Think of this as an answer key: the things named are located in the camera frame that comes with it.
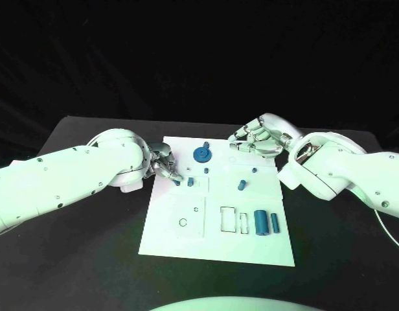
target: blue object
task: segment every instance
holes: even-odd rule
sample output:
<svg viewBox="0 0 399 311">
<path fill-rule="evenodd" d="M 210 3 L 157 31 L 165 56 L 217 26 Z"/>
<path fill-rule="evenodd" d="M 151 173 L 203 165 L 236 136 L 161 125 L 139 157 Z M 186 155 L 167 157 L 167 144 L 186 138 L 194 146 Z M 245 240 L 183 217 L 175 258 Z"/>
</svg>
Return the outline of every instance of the blue object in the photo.
<svg viewBox="0 0 399 311">
<path fill-rule="evenodd" d="M 211 151 L 210 151 L 210 144 L 209 142 L 206 141 L 204 144 L 203 144 L 203 147 L 198 147 L 194 152 L 193 152 L 193 157 L 194 157 L 194 160 L 198 162 L 198 163 L 206 163 L 210 161 L 210 158 L 211 158 Z"/>
<path fill-rule="evenodd" d="M 272 231 L 273 231 L 273 233 L 279 233 L 281 228 L 278 227 L 278 218 L 276 218 L 275 213 L 270 214 L 270 219 L 272 219 Z"/>
<path fill-rule="evenodd" d="M 268 225 L 268 213 L 263 210 L 258 210 L 253 212 L 255 217 L 255 228 L 256 235 L 268 235 L 269 234 L 269 225 Z"/>
<path fill-rule="evenodd" d="M 246 186 L 246 181 L 242 180 L 242 181 L 239 182 L 237 189 L 239 189 L 239 190 L 243 190 L 243 187 L 245 187 L 245 186 Z"/>
</svg>

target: robotic hand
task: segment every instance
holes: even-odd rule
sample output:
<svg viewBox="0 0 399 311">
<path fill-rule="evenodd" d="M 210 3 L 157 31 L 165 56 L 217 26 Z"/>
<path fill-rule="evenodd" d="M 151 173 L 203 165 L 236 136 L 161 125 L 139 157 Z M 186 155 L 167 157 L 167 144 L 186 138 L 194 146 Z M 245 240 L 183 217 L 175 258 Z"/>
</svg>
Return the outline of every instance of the robotic hand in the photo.
<svg viewBox="0 0 399 311">
<path fill-rule="evenodd" d="M 229 137 L 230 148 L 275 157 L 289 152 L 278 179 L 289 189 L 301 184 L 329 201 L 348 189 L 373 209 L 399 217 L 399 154 L 367 154 L 345 136 L 328 133 L 302 135 L 279 116 L 266 113 Z"/>
<path fill-rule="evenodd" d="M 181 181 L 171 148 L 128 130 L 102 132 L 86 144 L 0 169 L 0 234 L 27 219 L 98 193 L 142 188 L 151 175 Z"/>
</svg>

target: white board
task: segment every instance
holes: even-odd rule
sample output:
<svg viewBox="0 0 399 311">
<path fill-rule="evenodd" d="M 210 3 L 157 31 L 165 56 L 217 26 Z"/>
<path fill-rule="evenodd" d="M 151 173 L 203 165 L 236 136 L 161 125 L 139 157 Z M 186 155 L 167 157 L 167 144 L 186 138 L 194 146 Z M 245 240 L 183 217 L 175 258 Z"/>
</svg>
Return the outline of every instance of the white board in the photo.
<svg viewBox="0 0 399 311">
<path fill-rule="evenodd" d="M 197 163 L 193 151 L 204 141 L 210 144 L 211 160 Z M 138 254 L 295 266 L 275 160 L 230 150 L 229 142 L 220 139 L 164 137 L 164 142 L 171 146 L 184 181 L 175 186 L 171 180 L 155 176 Z M 188 177 L 194 179 L 191 187 Z M 240 191 L 242 179 L 246 188 Z M 234 222 L 229 218 L 232 209 L 224 209 L 224 225 L 236 224 L 236 232 L 222 231 L 222 207 L 234 208 Z M 276 213 L 281 233 L 272 233 L 268 219 L 270 234 L 256 235 L 258 209 L 268 216 Z"/>
</svg>

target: black table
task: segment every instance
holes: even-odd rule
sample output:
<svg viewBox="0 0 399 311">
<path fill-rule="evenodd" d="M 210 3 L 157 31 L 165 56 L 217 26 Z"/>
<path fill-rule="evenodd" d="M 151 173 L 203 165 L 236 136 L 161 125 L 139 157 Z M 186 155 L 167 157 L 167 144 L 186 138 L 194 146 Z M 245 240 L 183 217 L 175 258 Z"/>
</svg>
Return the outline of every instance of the black table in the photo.
<svg viewBox="0 0 399 311">
<path fill-rule="evenodd" d="M 66 117 L 40 154 L 85 144 L 109 128 L 161 141 L 165 135 L 226 139 L 239 126 Z M 335 132 L 378 151 L 368 132 Z M 324 310 L 399 310 L 399 249 L 350 192 L 325 202 L 302 187 L 282 186 L 296 263 L 289 268 L 138 255 L 152 178 L 144 183 L 128 194 L 106 187 L 0 236 L 0 310 L 148 310 L 220 295 Z M 399 220 L 384 220 L 399 231 Z"/>
</svg>

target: blue block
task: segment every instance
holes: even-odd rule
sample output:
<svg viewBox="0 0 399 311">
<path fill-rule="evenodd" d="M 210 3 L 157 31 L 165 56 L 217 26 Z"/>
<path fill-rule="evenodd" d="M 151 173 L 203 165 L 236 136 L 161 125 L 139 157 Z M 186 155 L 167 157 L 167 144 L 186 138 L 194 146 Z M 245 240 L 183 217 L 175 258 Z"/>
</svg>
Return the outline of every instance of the blue block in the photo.
<svg viewBox="0 0 399 311">
<path fill-rule="evenodd" d="M 275 213 L 270 214 L 270 219 L 272 219 L 272 231 L 273 231 L 273 233 L 279 233 L 281 227 L 278 226 L 278 218 L 276 218 Z"/>
<path fill-rule="evenodd" d="M 256 235 L 269 235 L 268 213 L 263 210 L 253 212 Z"/>
<path fill-rule="evenodd" d="M 246 181 L 242 180 L 242 181 L 239 182 L 237 189 L 242 191 L 245 186 L 246 186 Z"/>
</svg>

